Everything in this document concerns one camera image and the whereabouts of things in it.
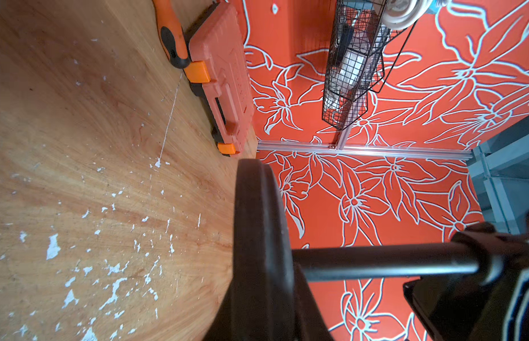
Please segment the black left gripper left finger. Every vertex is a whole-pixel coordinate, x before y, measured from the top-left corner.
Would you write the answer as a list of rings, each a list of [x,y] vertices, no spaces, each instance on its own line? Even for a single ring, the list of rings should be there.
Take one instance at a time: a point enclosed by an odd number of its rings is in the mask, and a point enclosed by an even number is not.
[[[203,341],[232,341],[231,289],[226,291],[220,308]]]

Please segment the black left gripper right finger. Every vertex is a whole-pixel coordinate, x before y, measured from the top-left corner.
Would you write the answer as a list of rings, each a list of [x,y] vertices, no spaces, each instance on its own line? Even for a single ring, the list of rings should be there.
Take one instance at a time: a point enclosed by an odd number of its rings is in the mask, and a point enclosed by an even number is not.
[[[295,332],[297,340],[332,340],[299,264],[294,263]]]

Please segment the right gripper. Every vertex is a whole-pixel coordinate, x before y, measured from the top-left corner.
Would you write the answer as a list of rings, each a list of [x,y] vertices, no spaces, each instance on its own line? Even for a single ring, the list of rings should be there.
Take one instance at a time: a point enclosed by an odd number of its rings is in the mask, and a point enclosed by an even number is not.
[[[529,267],[484,286],[471,276],[421,278],[403,292],[432,340],[529,340]]]

